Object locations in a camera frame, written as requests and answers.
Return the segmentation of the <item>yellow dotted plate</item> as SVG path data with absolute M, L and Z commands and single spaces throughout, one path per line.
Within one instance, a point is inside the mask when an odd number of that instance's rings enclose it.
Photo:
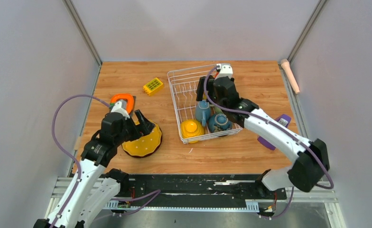
M 163 139 L 162 130 L 157 123 L 153 122 L 153 124 L 155 127 L 150 134 L 122 144 L 122 149 L 130 157 L 145 158 L 151 156 L 160 148 Z

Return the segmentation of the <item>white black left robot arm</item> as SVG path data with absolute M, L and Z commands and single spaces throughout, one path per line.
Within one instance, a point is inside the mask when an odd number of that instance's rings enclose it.
M 100 130 L 84 146 L 77 173 L 58 205 L 47 218 L 38 219 L 34 227 L 88 228 L 111 198 L 129 193 L 129 175 L 118 169 L 111 169 L 106 173 L 98 190 L 93 194 L 90 192 L 117 154 L 119 146 L 149 135 L 156 127 L 140 110 L 134 113 L 138 123 L 134 123 L 126 111 L 105 115 Z

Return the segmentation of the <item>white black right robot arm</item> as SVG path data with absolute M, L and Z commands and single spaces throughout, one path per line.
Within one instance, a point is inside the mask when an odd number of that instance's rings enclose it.
M 291 167 L 266 170 L 258 179 L 256 193 L 268 198 L 275 190 L 296 187 L 310 192 L 326 176 L 332 189 L 334 182 L 329 174 L 330 164 L 324 141 L 314 141 L 292 132 L 267 115 L 257 104 L 242 98 L 236 91 L 234 79 L 212 75 L 202 76 L 197 86 L 197 101 L 206 98 L 220 108 L 228 120 L 264 138 L 280 150 L 291 162 Z

